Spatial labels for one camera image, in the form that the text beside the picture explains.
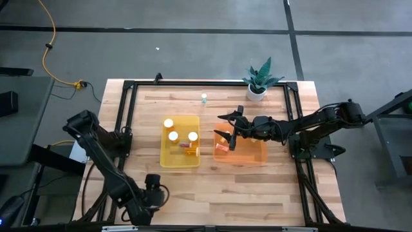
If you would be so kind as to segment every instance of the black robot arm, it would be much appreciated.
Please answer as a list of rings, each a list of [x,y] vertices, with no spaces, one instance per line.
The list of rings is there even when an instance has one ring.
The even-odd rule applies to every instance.
[[[124,149],[130,150],[132,134],[107,132],[99,126],[96,115],[87,110],[68,119],[63,130],[86,150],[86,155],[104,177],[108,195],[117,207],[126,207],[131,223],[135,226],[148,226],[154,212],[164,204],[160,176],[148,174],[145,180],[146,189],[140,189],[135,181],[120,171],[111,160],[115,153]]]
[[[252,122],[249,122],[243,116],[243,106],[238,106],[237,111],[228,115],[220,115],[218,118],[228,120],[234,127],[232,135],[214,130],[227,140],[229,149],[233,151],[236,147],[237,136],[263,141],[274,140],[284,144],[289,136],[296,132],[300,132],[301,148],[310,148],[317,144],[321,138],[341,128],[362,127],[365,115],[357,103],[349,100],[348,102],[328,104],[313,114],[292,121],[279,121],[272,117],[257,116]],[[316,126],[317,128],[314,130],[307,130]]]

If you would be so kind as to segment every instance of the metal stand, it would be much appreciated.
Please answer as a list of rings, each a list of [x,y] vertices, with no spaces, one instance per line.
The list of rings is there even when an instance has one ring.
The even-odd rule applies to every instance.
[[[384,153],[390,158],[395,178],[376,182],[377,188],[387,186],[412,186],[412,155],[409,136],[412,115],[390,114],[399,108],[409,110],[412,90],[397,95],[392,101],[366,116],[373,122]]]
[[[76,160],[69,159],[55,152],[42,148],[33,144],[29,162],[38,162],[47,167],[55,168],[68,173],[74,173],[79,176],[83,176],[85,164],[77,162]]]

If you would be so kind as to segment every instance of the wooden table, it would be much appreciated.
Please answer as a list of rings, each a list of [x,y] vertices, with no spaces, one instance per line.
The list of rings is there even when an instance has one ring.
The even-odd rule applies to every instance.
[[[108,131],[115,127],[123,81],[109,79],[106,84],[98,117],[101,126]],[[318,109],[314,82],[301,81],[298,87],[304,115]],[[201,103],[202,93],[207,93],[206,104]],[[261,102],[251,102],[245,94],[245,87],[138,87],[132,124],[133,145],[124,171],[142,188],[147,173],[161,174],[162,184],[170,189],[170,200],[154,214],[152,225],[304,225],[295,163],[289,156],[288,146],[268,141],[268,162],[261,166],[219,163],[212,158],[214,125],[224,122],[217,115],[233,112],[238,105],[244,105],[244,115],[249,119],[269,115],[287,120],[282,88],[270,88]],[[159,165],[163,115],[200,117],[201,164],[198,168],[165,169]],[[314,160],[314,170],[319,194],[337,218],[344,221],[332,166],[324,160]],[[98,169],[94,169],[85,194],[86,210],[94,203],[102,186],[103,177]],[[74,220],[81,217],[81,189],[82,186]],[[309,203],[315,220],[310,197]],[[117,224],[127,224],[120,219],[123,210],[117,210]]]

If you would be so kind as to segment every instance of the white cap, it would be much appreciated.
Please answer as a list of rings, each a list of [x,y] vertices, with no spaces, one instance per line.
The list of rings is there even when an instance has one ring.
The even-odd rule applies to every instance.
[[[198,140],[198,134],[196,132],[190,132],[189,133],[189,140],[190,141],[196,141]]]
[[[178,139],[178,133],[175,131],[172,131],[169,133],[169,139],[172,141],[175,141],[176,139]]]
[[[163,125],[164,125],[166,128],[170,128],[170,127],[173,126],[173,120],[172,120],[172,119],[166,119],[166,120],[163,122]]]

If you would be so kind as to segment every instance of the translucent orange container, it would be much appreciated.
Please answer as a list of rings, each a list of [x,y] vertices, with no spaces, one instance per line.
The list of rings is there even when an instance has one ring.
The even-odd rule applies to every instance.
[[[230,124],[217,124],[216,130],[229,131],[233,133],[233,127]],[[244,139],[241,136],[236,138],[236,148],[234,151],[222,151],[216,149],[216,144],[228,147],[225,140],[221,141],[222,136],[214,133],[213,142],[213,159],[218,162],[229,162],[233,164],[263,164],[268,159],[268,149],[262,140]]]
[[[169,140],[170,131],[163,125],[166,119],[173,120],[173,130],[178,134],[178,143]],[[200,165],[200,120],[197,116],[165,116],[162,123],[162,145],[160,165],[164,168],[192,168]],[[198,134],[198,143],[194,148],[181,147],[190,144],[189,133]]]

